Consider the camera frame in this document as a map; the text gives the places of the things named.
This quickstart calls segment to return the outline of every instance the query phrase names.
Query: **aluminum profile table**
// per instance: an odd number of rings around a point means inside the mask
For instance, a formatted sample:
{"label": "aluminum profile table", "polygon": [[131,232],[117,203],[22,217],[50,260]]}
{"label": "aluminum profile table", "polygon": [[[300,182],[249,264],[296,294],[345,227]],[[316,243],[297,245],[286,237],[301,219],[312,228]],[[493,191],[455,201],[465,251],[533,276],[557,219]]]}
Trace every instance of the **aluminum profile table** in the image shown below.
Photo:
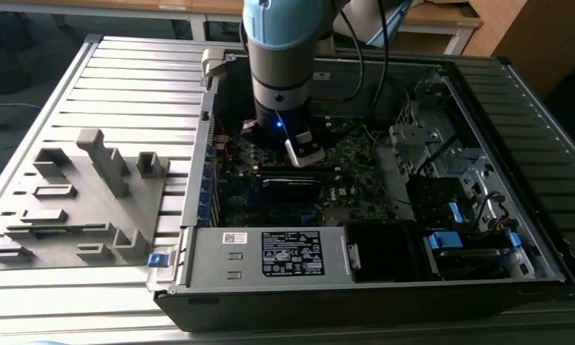
{"label": "aluminum profile table", "polygon": [[[29,162],[41,145],[69,148],[81,127],[101,128],[106,141],[123,155],[143,147],[170,159],[153,245],[174,245],[204,90],[200,60],[210,45],[237,48],[226,43],[89,37],[1,174],[0,199],[17,198],[11,180],[33,172]],[[460,68],[521,168],[536,180],[532,183],[545,207],[556,210],[552,216],[575,248],[575,213],[567,216],[563,212],[565,205],[575,205],[572,142],[509,66],[492,59],[439,59],[453,61]],[[556,193],[559,185],[563,195]],[[386,338],[397,344],[439,340],[452,344],[547,344],[575,339],[575,295],[460,323],[184,333],[156,306],[146,277],[146,267],[0,272],[0,344],[38,340],[67,344],[365,344]]]}

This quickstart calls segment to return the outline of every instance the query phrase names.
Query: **table leg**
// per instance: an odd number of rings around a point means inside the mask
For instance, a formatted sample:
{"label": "table leg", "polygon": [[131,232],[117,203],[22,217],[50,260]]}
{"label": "table leg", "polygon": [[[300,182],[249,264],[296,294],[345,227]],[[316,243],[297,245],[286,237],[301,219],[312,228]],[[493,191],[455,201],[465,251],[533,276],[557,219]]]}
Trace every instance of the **table leg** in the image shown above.
{"label": "table leg", "polygon": [[460,28],[449,40],[449,44],[444,49],[444,54],[460,55],[464,47],[467,46],[468,40],[471,39],[472,32],[475,29],[472,27]]}
{"label": "table leg", "polygon": [[65,14],[51,14],[50,17],[57,25],[57,27],[65,27],[66,25],[66,15]]}
{"label": "table leg", "polygon": [[185,20],[170,19],[172,31],[177,40],[186,40],[188,27]]}
{"label": "table leg", "polygon": [[189,13],[189,25],[192,26],[192,40],[206,41],[206,18],[204,13]]}

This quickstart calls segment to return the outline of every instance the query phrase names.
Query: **power supply label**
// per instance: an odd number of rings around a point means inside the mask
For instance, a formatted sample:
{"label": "power supply label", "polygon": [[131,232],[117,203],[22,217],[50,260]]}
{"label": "power supply label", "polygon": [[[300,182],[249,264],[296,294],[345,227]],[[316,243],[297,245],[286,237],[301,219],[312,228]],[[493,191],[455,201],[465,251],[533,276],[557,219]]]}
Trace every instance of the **power supply label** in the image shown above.
{"label": "power supply label", "polygon": [[266,277],[324,275],[318,231],[262,232],[261,272]]}

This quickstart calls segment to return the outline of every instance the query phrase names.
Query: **white cable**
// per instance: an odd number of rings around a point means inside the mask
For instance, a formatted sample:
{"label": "white cable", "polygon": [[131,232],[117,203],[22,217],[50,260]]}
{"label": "white cable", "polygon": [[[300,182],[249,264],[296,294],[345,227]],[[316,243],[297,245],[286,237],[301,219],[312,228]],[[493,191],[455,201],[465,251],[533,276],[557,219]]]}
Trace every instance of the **white cable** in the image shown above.
{"label": "white cable", "polygon": [[27,106],[29,108],[42,110],[42,107],[29,103],[0,103],[0,106]]}

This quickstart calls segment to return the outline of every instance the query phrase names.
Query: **floor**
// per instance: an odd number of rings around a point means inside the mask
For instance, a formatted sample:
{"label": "floor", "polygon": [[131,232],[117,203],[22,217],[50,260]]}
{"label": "floor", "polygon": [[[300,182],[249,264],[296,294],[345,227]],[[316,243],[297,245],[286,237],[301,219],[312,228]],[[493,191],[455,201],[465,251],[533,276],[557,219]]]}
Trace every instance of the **floor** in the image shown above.
{"label": "floor", "polygon": [[[31,86],[17,93],[0,95],[0,103],[43,104],[87,34],[174,38],[172,23],[161,19],[67,16],[66,23],[65,28],[58,28],[47,14],[26,15],[25,29],[33,46],[15,54],[0,55],[0,65],[19,63],[31,76]],[[217,23],[209,25],[213,40],[236,42],[238,37],[233,24],[229,31],[229,34],[222,34]],[[190,38],[186,30],[180,34],[182,38]],[[545,104],[575,139],[575,71],[549,94]],[[35,114],[37,110],[33,108],[0,107],[0,147],[9,147],[0,148],[0,172]]]}
{"label": "floor", "polygon": [[[31,86],[17,93],[0,95],[0,104],[27,103],[42,106],[87,34],[174,39],[172,23],[161,19],[66,16],[67,26],[58,28],[47,14],[27,14],[26,17],[25,28],[33,46],[14,54],[0,52],[0,69],[19,63],[31,75]],[[228,29],[230,33],[222,34],[220,25],[210,24],[210,38],[237,41],[233,24],[229,24]],[[181,35],[190,39],[188,30]],[[0,149],[0,173],[37,113],[29,107],[0,107],[0,147],[7,147]]]}

